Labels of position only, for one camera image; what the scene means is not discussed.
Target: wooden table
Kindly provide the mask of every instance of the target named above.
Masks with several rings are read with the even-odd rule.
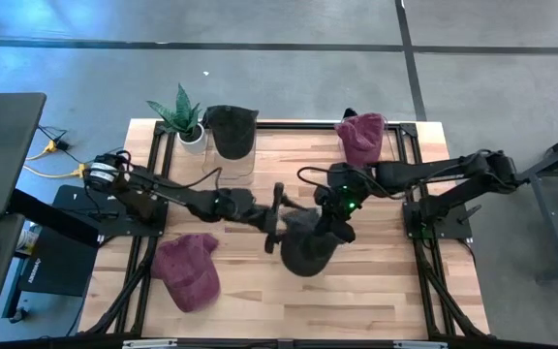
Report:
[[[156,120],[133,119],[125,148],[133,162],[145,165]],[[449,158],[443,126],[418,122],[424,162]],[[398,156],[393,135],[385,137],[381,159]],[[161,169],[165,141],[157,169]],[[203,155],[191,155],[177,144],[170,178],[192,182],[203,175]],[[313,186],[296,178],[303,166],[327,168],[343,161],[338,139],[328,130],[259,130],[254,178],[249,187],[258,203],[270,203],[273,184],[285,183],[286,193],[313,206]],[[323,174],[305,174],[324,182]],[[431,193],[449,183],[430,184]],[[200,185],[211,188],[212,180]],[[326,269],[311,278],[298,277],[282,265],[278,249],[264,253],[265,235],[230,222],[202,223],[186,208],[171,205],[162,240],[183,234],[211,233],[220,240],[213,260],[222,294],[209,308],[183,313],[161,280],[152,280],[143,336],[168,337],[288,337],[302,339],[424,339],[423,307],[413,245],[405,238],[401,202],[370,198],[350,221],[356,241],[340,246]],[[130,251],[130,238],[115,238],[98,253],[79,330],[94,325],[119,293]],[[488,331],[480,285],[471,255],[454,240],[441,240],[449,291],[482,331]],[[137,304],[137,292],[131,304]],[[441,306],[434,297],[439,329]],[[129,311],[131,324],[135,306]]]

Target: white label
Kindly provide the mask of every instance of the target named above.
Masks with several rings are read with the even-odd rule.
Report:
[[[38,272],[38,267],[40,266],[40,258],[36,260],[34,263],[34,268],[31,269],[31,274],[29,274],[29,279],[27,280],[29,283],[34,283],[34,278],[36,278],[36,272]]]
[[[117,171],[115,167],[102,163],[93,163],[90,169]],[[92,171],[89,173],[89,175],[96,176],[110,182],[113,182],[113,180],[115,179],[115,176],[113,174],[108,174],[102,171]]]

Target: cable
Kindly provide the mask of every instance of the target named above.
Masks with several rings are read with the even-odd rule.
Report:
[[[81,303],[81,306],[78,308],[77,316],[75,316],[75,321],[73,321],[73,325],[71,325],[68,331],[66,332],[66,336],[70,336],[70,333],[75,328],[75,325],[77,324],[78,321],[78,317],[81,315],[82,310],[83,310],[83,302]]]
[[[471,253],[471,257],[473,257],[473,264],[477,265],[477,260],[475,259],[475,253],[473,252],[473,248],[471,247],[470,244],[468,244],[468,242],[466,242],[463,238],[459,238],[458,241],[463,244],[464,246],[466,246],[466,248],[469,250],[469,252]]]
[[[55,126],[44,126],[44,125],[38,125],[38,127],[42,128],[44,131],[49,132],[52,136],[54,136],[56,139],[57,138],[62,138],[64,137],[64,135],[66,135],[68,133],[68,130],[65,129],[60,129],[59,127],[55,127]],[[49,131],[49,130],[54,130],[56,132],[59,133],[59,135],[55,135],[54,132]]]
[[[44,178],[56,179],[56,178],[68,178],[68,177],[78,176],[77,172],[71,172],[69,174],[43,174],[41,172],[38,172],[38,171],[30,168],[27,165],[23,165],[23,169],[29,171],[30,173],[32,173],[34,175],[39,175],[39,176],[44,177]]]
[[[113,149],[110,150],[110,151],[105,151],[103,154],[109,154],[109,153],[111,153],[111,152],[113,152],[113,151],[115,151],[115,150],[119,150],[119,149],[121,149],[121,148],[123,148],[123,147],[124,147],[124,146],[121,146],[121,145],[120,145],[120,146],[118,146],[118,147],[113,148]],[[93,163],[95,158],[96,158],[96,157],[94,157],[94,158],[92,158],[92,159],[89,159],[89,160],[87,160],[87,161],[84,161],[83,164]]]
[[[45,128],[44,128],[43,126],[38,125],[38,129],[39,129],[40,131],[42,131],[42,133],[44,133],[45,136],[46,136],[47,138],[49,138],[50,140],[54,141],[55,143],[58,143],[58,142],[59,142],[59,139],[60,139],[62,136],[64,136],[64,135],[68,132],[68,131],[65,131],[65,132],[64,132],[63,134],[61,134],[60,136],[54,138],[52,135],[50,135],[50,134],[45,130]],[[59,150],[63,151],[66,155],[68,155],[71,159],[77,161],[79,164],[84,164],[84,163],[80,162],[73,154],[69,153],[67,150],[64,150],[64,149],[59,149]]]
[[[32,160],[37,160],[43,156],[45,156],[48,153],[48,151],[45,149],[43,150],[40,154],[35,155],[35,156],[30,156],[28,158],[25,158],[25,161],[32,161]]]
[[[306,170],[310,170],[310,171],[321,171],[321,172],[327,172],[329,170],[323,170],[323,169],[319,169],[319,168],[312,168],[312,167],[303,167],[300,168],[298,171],[296,171],[296,176],[298,177],[298,179],[302,180],[303,182],[307,183],[307,184],[311,184],[311,185],[315,185],[318,188],[323,188],[325,189],[327,192],[330,192],[330,189],[328,189],[327,186],[317,183],[315,181],[309,180],[304,178],[302,175],[300,175],[301,172],[306,171]]]
[[[131,153],[128,150],[119,150],[115,152],[116,156],[122,156],[122,154],[126,154],[128,155],[128,158],[126,159],[126,171],[130,171],[131,170],[131,159],[133,158],[133,155],[131,155]]]
[[[311,166],[305,166],[303,168],[300,168],[297,172],[296,172],[296,176],[298,177],[298,179],[304,181],[305,183],[309,183],[309,184],[313,184],[316,185],[318,187],[324,188],[326,190],[330,190],[328,189],[328,187],[320,184],[320,183],[316,183],[314,181],[308,180],[303,178],[300,173],[305,171],[305,170],[309,170],[309,171],[319,171],[319,172],[323,172],[323,173],[327,173],[327,174],[344,174],[347,172],[354,172],[356,173],[358,176],[360,176],[361,178],[369,181],[370,183],[374,184],[374,186],[380,190],[385,197],[388,197],[392,200],[404,200],[404,195],[400,196],[400,197],[394,197],[392,195],[390,195],[390,193],[387,191],[387,189],[385,189],[382,185],[380,185],[374,178],[369,177],[368,175],[362,173],[361,171],[355,170],[355,169],[346,169],[346,170],[326,170],[326,169],[321,169],[321,168],[317,168],[317,167],[311,167]]]
[[[210,171],[207,175],[203,176],[202,178],[194,181],[193,183],[190,184],[186,184],[186,185],[173,185],[173,184],[167,184],[167,183],[161,183],[161,182],[157,182],[156,184],[158,184],[159,186],[163,186],[166,188],[173,188],[173,189],[186,189],[186,188],[190,188],[192,186],[198,185],[200,183],[202,183],[203,181],[205,181],[206,179],[208,179],[211,175],[214,175],[215,173],[217,174],[216,178],[214,179],[214,187],[215,189],[219,189],[219,177],[221,176],[221,172],[223,171],[222,167],[218,167],[212,171]]]
[[[101,208],[100,206],[98,206],[98,203],[96,202],[96,200],[94,200],[94,198],[92,198],[91,195],[89,195],[89,190],[87,188],[87,185],[83,185],[83,190],[85,190],[85,196],[87,196],[87,199],[89,199],[94,206],[96,207],[96,212],[98,212],[99,216],[102,216],[103,214],[101,213]]]

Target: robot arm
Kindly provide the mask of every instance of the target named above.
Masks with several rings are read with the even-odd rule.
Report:
[[[327,172],[328,187],[319,186],[315,192],[316,204],[323,208],[323,217],[327,217],[326,228],[329,227],[329,222],[350,220],[352,212],[361,208],[362,202],[370,195],[401,200],[403,196],[398,197],[397,194],[406,193],[419,184],[467,179],[441,195],[428,195],[419,200],[417,219],[431,224],[444,218],[452,208],[484,193],[509,194],[521,184],[514,178],[513,160],[503,151],[489,150],[423,164],[381,161],[358,169],[346,163],[338,163],[333,164],[329,170],[301,170]]]
[[[129,158],[118,152],[99,155],[84,176],[85,186],[95,191],[112,195],[120,201],[135,219],[142,223],[152,223],[159,206],[158,198],[185,206],[204,222],[222,219],[256,227],[268,234],[268,246],[278,241],[276,226],[280,205],[303,209],[283,194],[284,186],[276,183],[271,206],[258,205],[251,191],[245,188],[218,188],[221,169],[207,174],[202,179],[188,185],[181,185],[155,175],[147,168],[130,163]],[[191,187],[217,173],[214,190],[195,190]]]

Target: flower pot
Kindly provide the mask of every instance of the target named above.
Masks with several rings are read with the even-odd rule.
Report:
[[[217,151],[229,160],[241,159],[253,148],[259,111],[233,106],[213,106],[205,111]]]
[[[208,136],[206,135],[203,126],[198,123],[191,136],[182,137],[180,133],[178,133],[178,140],[191,154],[201,154],[205,151],[205,147],[208,143]]]

